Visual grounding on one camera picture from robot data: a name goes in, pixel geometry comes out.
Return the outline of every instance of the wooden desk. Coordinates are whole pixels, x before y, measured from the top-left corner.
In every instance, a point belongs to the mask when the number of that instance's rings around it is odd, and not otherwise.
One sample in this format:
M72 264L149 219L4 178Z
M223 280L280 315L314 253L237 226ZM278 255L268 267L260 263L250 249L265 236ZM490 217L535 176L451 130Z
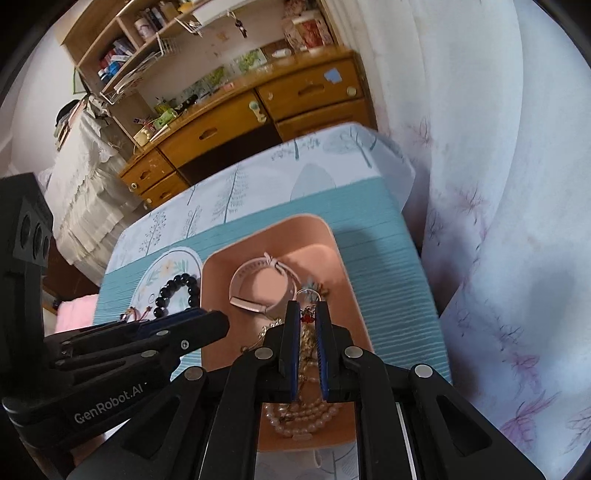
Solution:
M220 161L213 170L208 164L206 174L187 175L199 170L199 159L206 153L250 132L267 133L267 139L259 134L256 141L257 151L263 151L344 122L374 127L364 90L352 50L323 47L276 60L193 105L169 124L169 131L139 149L121 178L148 205L157 207L227 167L227 161ZM244 149L244 158L255 152ZM242 159L237 156L233 163Z

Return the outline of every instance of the red pendant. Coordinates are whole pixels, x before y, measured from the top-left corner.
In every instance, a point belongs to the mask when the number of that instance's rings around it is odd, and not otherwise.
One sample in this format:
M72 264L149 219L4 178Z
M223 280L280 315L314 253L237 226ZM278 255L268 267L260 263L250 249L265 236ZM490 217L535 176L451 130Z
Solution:
M314 321L314 317L310 315L310 312L306 311L301 317L302 323L312 323Z

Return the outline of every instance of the pink watch strap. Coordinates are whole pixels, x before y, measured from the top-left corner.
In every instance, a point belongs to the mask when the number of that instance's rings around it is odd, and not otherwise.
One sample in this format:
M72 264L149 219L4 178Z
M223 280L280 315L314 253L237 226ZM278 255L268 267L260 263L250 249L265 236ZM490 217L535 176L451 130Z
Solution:
M254 301L242 299L238 296L242 282L249 275L254 272L262 270L264 268L275 268L281 276L283 276L287 282L287 288L281 300L273 305L261 305ZM287 308L287 302L293 300L298 286L300 285L300 278L287 265L279 262L276 258L273 258L265 252L264 257L253 258L246 263L243 263L238 270L234 272L232 280L230 280L229 297L230 304L234 305L243 310L248 310L253 313L262 313L269 318L283 318L285 315L285 309Z

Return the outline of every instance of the blue sticker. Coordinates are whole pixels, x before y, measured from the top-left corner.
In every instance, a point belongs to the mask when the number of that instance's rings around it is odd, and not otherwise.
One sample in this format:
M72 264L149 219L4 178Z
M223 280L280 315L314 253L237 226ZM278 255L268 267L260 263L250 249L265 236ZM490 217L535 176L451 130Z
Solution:
M327 79L330 83L339 83L343 81L337 69L330 69L328 72L324 74L324 78Z

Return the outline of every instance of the black bead bracelet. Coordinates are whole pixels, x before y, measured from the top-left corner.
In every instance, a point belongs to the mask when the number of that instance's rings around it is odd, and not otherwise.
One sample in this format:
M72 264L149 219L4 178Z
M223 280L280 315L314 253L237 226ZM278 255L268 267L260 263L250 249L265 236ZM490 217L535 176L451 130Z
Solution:
M166 285L160 289L160 296L154 302L156 304L156 308L154 309L154 316L156 318L166 317L168 315L166 309L168 302L176 291L184 285L189 287L189 306L186 310L199 307L201 290L199 289L197 279L188 273L183 273L182 275L176 275L172 280L168 280Z

